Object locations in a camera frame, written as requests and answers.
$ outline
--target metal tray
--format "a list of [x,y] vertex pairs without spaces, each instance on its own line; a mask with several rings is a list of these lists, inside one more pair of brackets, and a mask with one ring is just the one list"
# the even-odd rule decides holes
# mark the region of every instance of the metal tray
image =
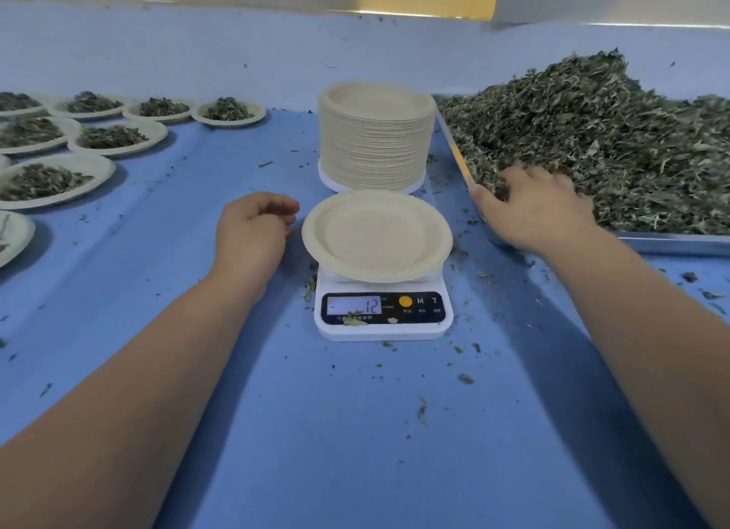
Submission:
[[[438,104],[440,100],[449,98],[448,95],[434,94],[433,98]],[[459,166],[461,177],[467,186],[474,184],[469,167],[464,161],[459,147],[456,145],[451,131],[446,125],[446,120],[439,110],[436,110],[436,122],[441,132],[446,137],[446,142],[451,149],[451,154]],[[489,238],[492,243],[503,248],[511,248],[504,240],[500,239],[492,229],[486,225]],[[623,240],[628,246],[639,254],[660,254],[666,256],[712,256],[730,258],[730,236],[716,235],[677,235],[673,233],[636,233],[619,231],[616,236]]]

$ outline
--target pile of dried herbs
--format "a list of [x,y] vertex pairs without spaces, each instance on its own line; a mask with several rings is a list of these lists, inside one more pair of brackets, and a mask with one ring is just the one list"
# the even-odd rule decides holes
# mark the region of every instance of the pile of dried herbs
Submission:
[[84,148],[120,148],[148,140],[138,128],[124,125],[84,127],[78,143]]
[[0,200],[32,200],[34,198],[52,197],[70,191],[87,181],[94,179],[91,175],[72,172],[65,167],[51,167],[42,164],[31,164],[23,167],[0,189]]
[[148,118],[174,116],[187,112],[190,107],[182,102],[173,102],[169,98],[151,98],[140,104],[140,115]]
[[15,118],[0,129],[0,148],[36,145],[63,137],[63,132],[47,118]]
[[36,106],[41,106],[41,103],[25,93],[0,93],[0,112],[24,110],[26,108],[35,108]]
[[253,114],[248,111],[243,102],[239,102],[233,97],[219,98],[215,104],[208,108],[205,114],[208,119],[216,121],[241,121],[243,119],[252,118]]
[[568,174],[607,229],[730,235],[730,101],[669,100],[618,50],[439,106],[474,179],[497,192],[516,161]]
[[91,91],[81,91],[68,103],[67,110],[71,113],[92,113],[114,110],[120,106],[122,103],[118,100],[111,100]]

